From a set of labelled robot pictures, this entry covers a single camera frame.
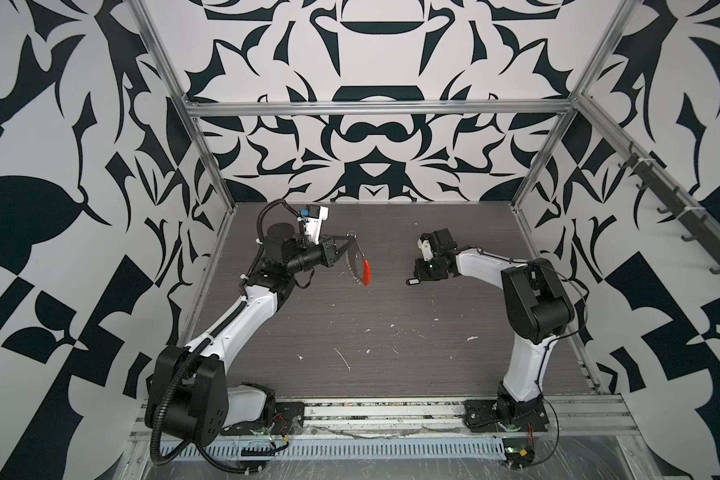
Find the gray wood floor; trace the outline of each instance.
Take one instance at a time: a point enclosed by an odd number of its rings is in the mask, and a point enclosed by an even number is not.
[[[256,253],[262,204],[240,204],[196,334],[238,297],[240,274]],[[324,234],[354,230],[371,264],[369,287],[342,261],[316,268],[307,290],[290,299],[246,344],[228,383],[257,382],[280,397],[493,395],[509,365],[513,332],[501,290],[459,277],[406,286],[424,232],[449,228],[460,244],[528,258],[520,230],[503,203],[330,205]],[[266,228],[293,222],[278,207]],[[299,274],[303,283],[306,274]],[[546,393],[588,393],[568,341],[556,345]]]

